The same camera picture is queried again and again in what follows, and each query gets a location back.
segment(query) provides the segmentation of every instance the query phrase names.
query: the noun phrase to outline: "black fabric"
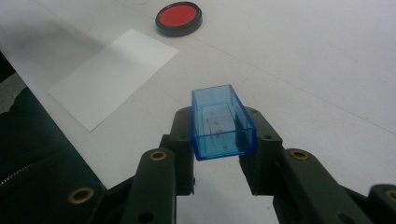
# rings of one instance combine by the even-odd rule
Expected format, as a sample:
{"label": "black fabric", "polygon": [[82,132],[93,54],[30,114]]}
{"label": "black fabric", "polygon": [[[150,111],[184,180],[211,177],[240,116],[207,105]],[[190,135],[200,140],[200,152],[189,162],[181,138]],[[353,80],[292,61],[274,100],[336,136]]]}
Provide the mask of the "black fabric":
{"label": "black fabric", "polygon": [[14,68],[7,61],[6,57],[4,57],[3,53],[0,52],[0,82],[4,81],[14,73]]}
{"label": "black fabric", "polygon": [[[0,115],[0,222],[51,223],[56,217],[72,217],[61,205],[81,182],[100,185],[30,90],[24,89],[9,112]],[[68,222],[66,218],[53,223]]]}

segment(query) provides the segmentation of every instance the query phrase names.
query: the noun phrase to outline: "transparent blue container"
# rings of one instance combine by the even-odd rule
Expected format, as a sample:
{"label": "transparent blue container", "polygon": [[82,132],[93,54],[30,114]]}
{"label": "transparent blue container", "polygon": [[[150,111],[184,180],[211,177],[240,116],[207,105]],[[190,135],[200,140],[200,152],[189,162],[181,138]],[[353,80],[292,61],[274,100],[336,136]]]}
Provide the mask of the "transparent blue container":
{"label": "transparent blue container", "polygon": [[192,92],[191,128],[198,161],[257,151],[256,127],[231,85]]}

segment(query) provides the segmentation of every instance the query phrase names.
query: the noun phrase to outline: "red button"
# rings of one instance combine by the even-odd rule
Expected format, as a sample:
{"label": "red button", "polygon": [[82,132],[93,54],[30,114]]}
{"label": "red button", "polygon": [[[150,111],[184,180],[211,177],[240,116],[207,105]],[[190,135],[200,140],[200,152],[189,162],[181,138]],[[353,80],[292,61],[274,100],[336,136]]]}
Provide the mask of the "red button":
{"label": "red button", "polygon": [[160,17],[164,26],[178,27],[192,22],[197,16],[197,11],[191,6],[175,6],[166,9]]}

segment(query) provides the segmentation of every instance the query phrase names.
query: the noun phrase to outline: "table surface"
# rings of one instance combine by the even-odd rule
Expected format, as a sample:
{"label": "table surface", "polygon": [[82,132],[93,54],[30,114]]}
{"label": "table surface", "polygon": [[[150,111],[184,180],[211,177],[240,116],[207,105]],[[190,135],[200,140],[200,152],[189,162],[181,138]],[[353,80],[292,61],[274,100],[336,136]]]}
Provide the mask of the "table surface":
{"label": "table surface", "polygon": [[[223,84],[340,184],[362,194],[396,184],[396,1],[196,0],[203,24],[178,38],[154,23],[171,3],[0,1],[0,50],[107,188],[134,175],[192,90]],[[89,133],[48,90],[129,29],[179,53]],[[179,223],[277,223],[272,198],[250,195],[236,157],[194,169]]]}

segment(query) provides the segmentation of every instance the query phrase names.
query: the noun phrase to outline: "white paper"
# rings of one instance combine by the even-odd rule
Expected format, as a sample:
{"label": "white paper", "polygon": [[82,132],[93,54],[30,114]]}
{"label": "white paper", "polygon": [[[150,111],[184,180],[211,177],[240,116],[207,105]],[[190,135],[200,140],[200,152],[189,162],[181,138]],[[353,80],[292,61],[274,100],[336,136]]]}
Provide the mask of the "white paper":
{"label": "white paper", "polygon": [[91,132],[177,53],[131,29],[49,93]]}

